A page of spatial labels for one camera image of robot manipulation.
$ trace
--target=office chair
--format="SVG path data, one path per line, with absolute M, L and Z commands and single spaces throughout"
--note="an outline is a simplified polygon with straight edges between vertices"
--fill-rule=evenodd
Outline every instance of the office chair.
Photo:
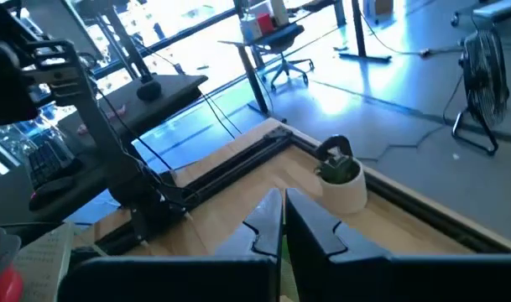
M 270 81 L 270 88 L 272 91 L 275 91 L 274 82 L 283 72 L 289 76 L 291 70 L 299 72 L 304 78 L 304 83 L 309 85 L 309 79 L 307 78 L 307 74 L 305 71 L 296 67 L 297 64 L 303 62 L 309 62 L 309 67 L 311 70 L 315 69 L 313 65 L 313 61 L 311 59 L 303 59 L 303 60 L 290 60 L 287 61 L 283 55 L 283 52 L 290 48 L 294 43 L 295 39 L 298 35 L 304 32 L 304 27 L 302 25 L 298 25 L 296 23 L 292 23 L 286 25 L 282 29 L 276 30 L 274 33 L 269 34 L 266 37 L 263 37 L 258 45 L 268 46 L 268 48 L 261 49 L 264 54 L 273 54 L 281 56 L 281 64 L 277 65 L 270 70 L 266 70 L 263 73 L 261 80 L 266 82 L 266 75 L 270 72 L 277 71 L 274 75 L 274 78 Z

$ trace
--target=wooden board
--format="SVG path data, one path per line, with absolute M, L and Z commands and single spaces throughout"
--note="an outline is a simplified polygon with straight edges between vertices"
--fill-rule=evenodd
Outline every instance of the wooden board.
M 234 142 L 220 148 L 203 160 L 180 171 L 177 184 L 190 183 L 205 172 L 217 167 L 234 154 L 258 141 L 265 133 L 282 125 L 269 119 L 255 129 L 243 134 Z M 312 143 L 313 138 L 291 128 Z M 283 153 L 246 175 L 234 185 L 194 209 L 190 218 L 168 230 L 150 243 L 150 249 L 137 247 L 130 252 L 136 255 L 207 255 L 229 237 L 249 212 L 261 201 L 271 188 L 299 188 L 314 200 L 321 198 L 321 187 L 313 174 L 317 162 L 309 154 L 296 147 Z M 445 207 L 418 195 L 397 184 L 380 173 L 365 167 L 365 172 L 397 186 L 453 218 L 463 221 L 479 232 L 511 247 L 511 242 L 479 226 L 473 221 L 446 209 Z M 399 254 L 443 254 L 470 253 L 467 248 L 438 232 L 424 222 L 400 210 L 384 198 L 369 192 L 368 206 L 360 213 L 340 217 L 351 227 L 390 251 Z M 108 234 L 115 227 L 129 220 L 127 211 L 116 211 L 99 221 L 86 232 L 87 240 L 96 240 Z

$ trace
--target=floor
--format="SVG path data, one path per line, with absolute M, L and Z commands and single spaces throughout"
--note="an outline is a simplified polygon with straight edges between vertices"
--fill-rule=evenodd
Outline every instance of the floor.
M 404 9 L 377 26 L 376 32 L 395 49 L 453 46 L 474 28 L 465 17 L 458 28 L 452 28 L 449 24 L 452 13 L 473 3 L 473 0 L 407 1 L 399 6 Z M 511 19 L 499 24 L 498 30 L 503 42 L 511 45 Z M 496 127 L 503 139 L 500 149 L 495 157 L 488 157 L 456 142 L 451 137 L 451 127 L 443 123 L 444 107 L 461 75 L 457 64 L 460 54 L 438 55 L 428 60 L 396 55 L 369 35 L 366 37 L 369 53 L 393 55 L 391 64 L 338 58 L 333 47 L 345 39 L 353 50 L 353 36 L 353 26 L 347 25 L 290 55 L 290 59 L 313 59 L 316 68 L 308 75 L 310 84 L 305 87 L 301 77 L 294 74 L 288 81 L 282 77 L 276 83 L 278 90 L 270 94 L 271 100 L 267 97 L 267 103 L 287 117 L 289 125 L 314 138 L 346 135 L 354 155 L 365 164 L 511 239 L 511 97 L 506 119 Z M 505 60 L 511 91 L 511 46 L 506 47 Z M 213 98 L 241 132 L 263 121 L 245 106 L 253 99 L 246 81 Z M 464 104 L 460 86 L 446 110 L 448 119 L 454 120 Z M 222 121 L 237 135 L 227 120 Z M 484 139 L 471 132 L 466 135 Z M 203 105 L 166 122 L 144 139 L 176 168 L 201 159 L 232 140 L 210 108 Z M 164 170 L 142 146 L 136 147 L 152 168 Z M 98 220 L 115 208 L 115 202 L 105 192 L 88 210 L 75 213 L 71 220 Z

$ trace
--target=small plant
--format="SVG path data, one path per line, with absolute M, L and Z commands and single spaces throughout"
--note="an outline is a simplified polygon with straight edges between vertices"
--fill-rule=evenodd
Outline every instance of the small plant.
M 334 185 L 350 182 L 356 178 L 359 171 L 359 165 L 352 156 L 346 155 L 332 156 L 321 162 L 315 169 L 315 173 L 325 182 Z

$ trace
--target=potted plant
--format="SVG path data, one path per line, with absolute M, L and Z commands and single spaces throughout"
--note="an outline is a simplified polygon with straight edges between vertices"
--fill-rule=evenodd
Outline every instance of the potted plant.
M 367 187 L 362 163 L 348 155 L 334 155 L 315 170 L 322 186 L 320 203 L 332 214 L 360 211 L 367 204 Z

